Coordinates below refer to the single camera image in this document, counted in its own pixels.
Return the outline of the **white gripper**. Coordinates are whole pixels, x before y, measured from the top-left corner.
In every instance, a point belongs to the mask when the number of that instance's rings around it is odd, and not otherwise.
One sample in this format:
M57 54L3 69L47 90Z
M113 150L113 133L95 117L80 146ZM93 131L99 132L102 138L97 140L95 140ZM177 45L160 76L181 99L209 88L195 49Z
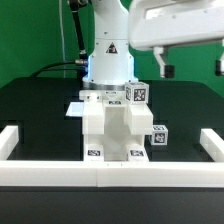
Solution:
M129 8L129 42L134 49L153 48L161 78L173 78L175 67L164 47L224 38L224 0L133 0ZM215 62L224 76L224 52Z

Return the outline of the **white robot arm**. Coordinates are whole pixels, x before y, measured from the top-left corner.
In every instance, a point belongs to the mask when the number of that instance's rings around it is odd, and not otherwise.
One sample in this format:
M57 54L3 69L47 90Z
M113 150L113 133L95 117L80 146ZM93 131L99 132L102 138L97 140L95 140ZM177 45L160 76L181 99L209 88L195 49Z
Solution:
M121 89L135 82L130 48L151 50L162 78L172 78L175 68L165 62L169 47L221 40L224 42L224 0L68 0L80 49L78 62L86 67L87 88ZM85 51L78 10L94 10L94 50Z

